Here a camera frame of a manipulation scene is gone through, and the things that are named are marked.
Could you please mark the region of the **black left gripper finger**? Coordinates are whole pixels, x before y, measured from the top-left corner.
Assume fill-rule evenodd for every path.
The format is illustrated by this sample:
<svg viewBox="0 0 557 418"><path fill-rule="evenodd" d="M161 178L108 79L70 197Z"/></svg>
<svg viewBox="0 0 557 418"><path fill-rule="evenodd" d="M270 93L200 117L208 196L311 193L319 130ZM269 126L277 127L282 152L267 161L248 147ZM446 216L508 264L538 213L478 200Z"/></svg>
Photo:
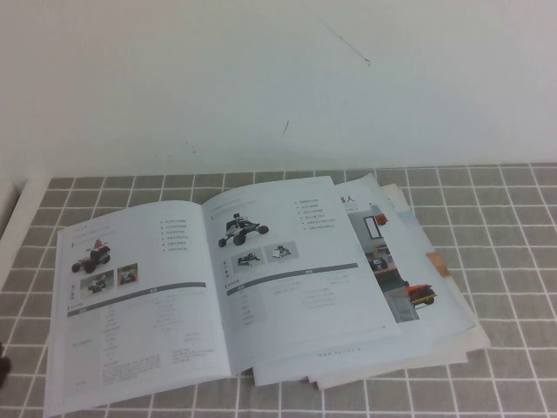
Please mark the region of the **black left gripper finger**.
<svg viewBox="0 0 557 418"><path fill-rule="evenodd" d="M0 343L0 387L2 387L7 380L12 369L12 362L10 358L4 353L4 345Z"/></svg>

